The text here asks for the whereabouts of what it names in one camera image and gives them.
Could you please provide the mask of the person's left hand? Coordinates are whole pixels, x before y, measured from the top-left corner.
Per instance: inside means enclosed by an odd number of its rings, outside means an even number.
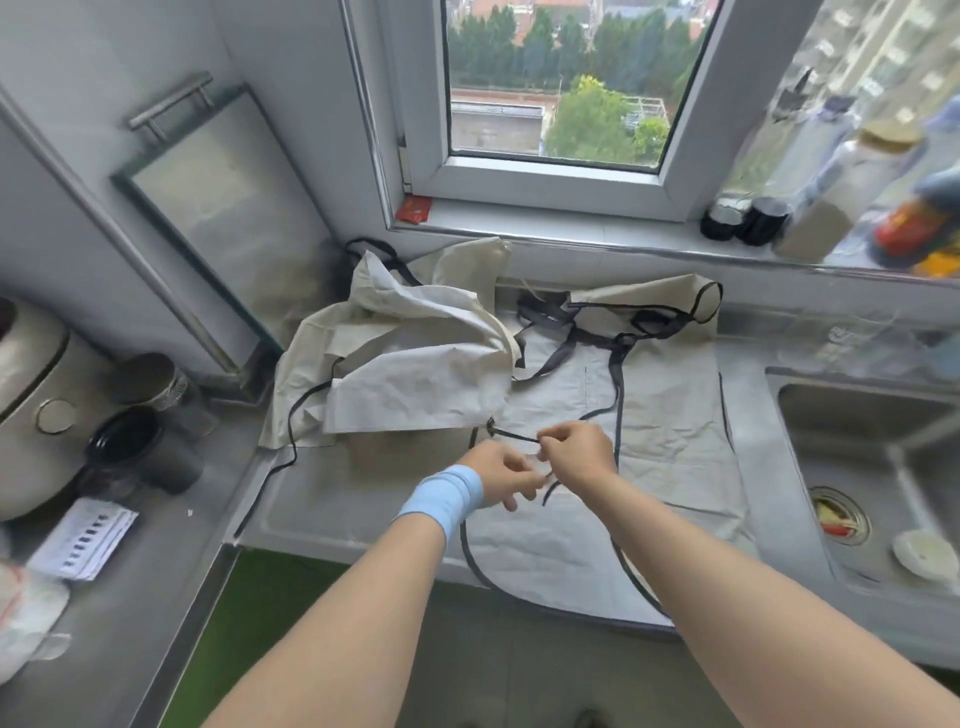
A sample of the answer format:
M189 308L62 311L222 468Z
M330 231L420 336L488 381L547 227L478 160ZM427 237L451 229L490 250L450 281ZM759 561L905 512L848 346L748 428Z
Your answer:
M456 465L473 468L480 476L485 493L484 503L481 507L503 506L501 502L501 455L504 446L513 448L504 442L486 440L476 444L456 462ZM528 455L535 462L532 455L527 453L524 453L524 455Z

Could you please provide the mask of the white plastic bag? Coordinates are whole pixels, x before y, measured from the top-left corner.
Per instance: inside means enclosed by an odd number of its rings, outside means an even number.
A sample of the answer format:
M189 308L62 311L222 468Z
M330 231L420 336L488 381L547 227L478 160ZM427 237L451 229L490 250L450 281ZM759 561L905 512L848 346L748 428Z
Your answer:
M30 662L66 653L71 636L55 633L54 626L69 597L62 580L0 560L0 685Z

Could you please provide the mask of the white window frame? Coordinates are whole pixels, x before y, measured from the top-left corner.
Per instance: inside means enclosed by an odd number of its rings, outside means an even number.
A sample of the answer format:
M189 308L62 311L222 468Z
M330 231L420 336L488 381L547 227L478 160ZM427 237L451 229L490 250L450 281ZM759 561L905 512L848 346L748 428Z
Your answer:
M721 0L654 171L451 151L441 0L337 0L384 217L434 206L681 223L708 207L824 0Z

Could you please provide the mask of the tall clear bottle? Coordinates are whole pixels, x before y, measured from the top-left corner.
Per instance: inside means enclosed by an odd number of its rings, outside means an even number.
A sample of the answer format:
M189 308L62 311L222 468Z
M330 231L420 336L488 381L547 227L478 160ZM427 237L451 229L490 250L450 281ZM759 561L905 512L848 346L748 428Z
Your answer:
M858 126L857 100L853 94L831 95L800 116L786 152L764 185L767 197L792 200L816 177Z

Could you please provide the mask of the metal cup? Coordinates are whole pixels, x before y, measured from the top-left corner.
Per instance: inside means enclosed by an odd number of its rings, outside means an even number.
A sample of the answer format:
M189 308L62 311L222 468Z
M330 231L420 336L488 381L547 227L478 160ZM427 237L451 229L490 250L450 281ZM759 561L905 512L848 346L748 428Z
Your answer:
M202 391L170 357L143 353L120 362L106 379L108 396L124 407L149 407L163 425L195 440L202 431Z

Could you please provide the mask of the crumpled beige apron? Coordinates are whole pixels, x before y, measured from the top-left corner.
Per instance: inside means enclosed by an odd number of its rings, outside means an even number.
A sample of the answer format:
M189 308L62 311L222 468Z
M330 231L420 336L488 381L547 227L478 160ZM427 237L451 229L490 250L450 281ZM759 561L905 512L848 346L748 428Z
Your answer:
M398 494L442 469L499 414L522 347L495 313L511 259L498 237L403 265L361 242L345 301L309 315L275 369L256 467L229 527L239 537L263 495L294 486L353 516L360 494Z

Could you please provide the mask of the beige rice cooker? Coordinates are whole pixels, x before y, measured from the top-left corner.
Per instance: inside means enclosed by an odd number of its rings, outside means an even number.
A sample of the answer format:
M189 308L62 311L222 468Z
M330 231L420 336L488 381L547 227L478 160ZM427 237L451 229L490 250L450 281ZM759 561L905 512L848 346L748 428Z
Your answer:
M0 295L0 523L42 506L86 462L97 428L118 406L114 369L57 316Z

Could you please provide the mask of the black cup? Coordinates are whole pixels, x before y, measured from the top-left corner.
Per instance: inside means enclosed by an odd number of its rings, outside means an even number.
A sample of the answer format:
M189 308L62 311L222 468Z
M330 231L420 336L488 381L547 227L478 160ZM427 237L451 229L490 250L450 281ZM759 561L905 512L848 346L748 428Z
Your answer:
M84 455L94 472L133 476L169 495L191 489L206 468L186 434L148 405L127 407L105 420Z

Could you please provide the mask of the red label bottle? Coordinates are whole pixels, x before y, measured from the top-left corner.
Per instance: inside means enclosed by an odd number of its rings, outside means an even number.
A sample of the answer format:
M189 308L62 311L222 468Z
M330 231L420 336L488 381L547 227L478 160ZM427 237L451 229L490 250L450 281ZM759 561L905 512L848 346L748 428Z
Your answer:
M880 201L887 215L869 238L877 265L906 270L960 235L960 93L921 125L924 136Z

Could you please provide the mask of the person's right forearm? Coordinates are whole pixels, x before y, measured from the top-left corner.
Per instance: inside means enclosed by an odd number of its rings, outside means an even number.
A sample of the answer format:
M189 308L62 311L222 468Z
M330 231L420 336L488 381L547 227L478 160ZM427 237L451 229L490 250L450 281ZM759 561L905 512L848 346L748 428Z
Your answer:
M960 728L960 698L807 588L615 473L579 494L746 728Z

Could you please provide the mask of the small white dish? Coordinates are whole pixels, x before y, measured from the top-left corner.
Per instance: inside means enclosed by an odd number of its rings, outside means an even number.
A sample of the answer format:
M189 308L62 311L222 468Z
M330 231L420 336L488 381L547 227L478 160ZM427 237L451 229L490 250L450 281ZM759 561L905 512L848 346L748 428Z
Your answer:
M930 530L898 533L892 541L895 559L916 577L935 583L960 578L960 555L943 537Z

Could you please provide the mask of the beige apron black trim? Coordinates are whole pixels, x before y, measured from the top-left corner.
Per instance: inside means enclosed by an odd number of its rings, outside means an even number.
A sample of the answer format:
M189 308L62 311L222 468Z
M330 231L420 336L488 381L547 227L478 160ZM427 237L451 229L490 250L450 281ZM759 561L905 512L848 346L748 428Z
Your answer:
M714 350L721 283L695 273L570 293L517 294L505 322L523 357L503 411L471 442L534 455L536 431L579 419L600 426L619 474L691 524L758 557L728 431ZM582 500L547 463L547 488L514 514L491 507L454 543L498 594L606 625L673 629L661 601Z

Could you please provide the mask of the person's left forearm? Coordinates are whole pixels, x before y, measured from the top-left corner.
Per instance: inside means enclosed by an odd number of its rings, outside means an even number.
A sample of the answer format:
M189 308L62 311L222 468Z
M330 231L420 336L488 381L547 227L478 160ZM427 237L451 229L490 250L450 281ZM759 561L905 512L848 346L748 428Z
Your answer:
M433 518L399 517L201 728L394 728L446 547Z

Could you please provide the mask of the metal sink strainer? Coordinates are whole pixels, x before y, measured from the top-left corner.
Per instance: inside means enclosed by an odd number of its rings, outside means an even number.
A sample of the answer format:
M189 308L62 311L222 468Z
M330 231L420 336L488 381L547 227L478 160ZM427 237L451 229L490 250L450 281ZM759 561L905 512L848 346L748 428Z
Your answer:
M809 497L817 523L827 539L849 547L864 545L870 539L869 516L844 492L816 487L809 490Z

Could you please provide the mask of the clear bottle with beige contents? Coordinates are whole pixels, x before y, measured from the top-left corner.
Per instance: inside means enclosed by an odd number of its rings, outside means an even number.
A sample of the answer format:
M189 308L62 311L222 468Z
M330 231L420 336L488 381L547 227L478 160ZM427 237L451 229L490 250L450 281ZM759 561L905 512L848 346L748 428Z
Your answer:
M787 261L822 262L899 175L924 138L917 122L880 119L859 127L800 191L774 254Z

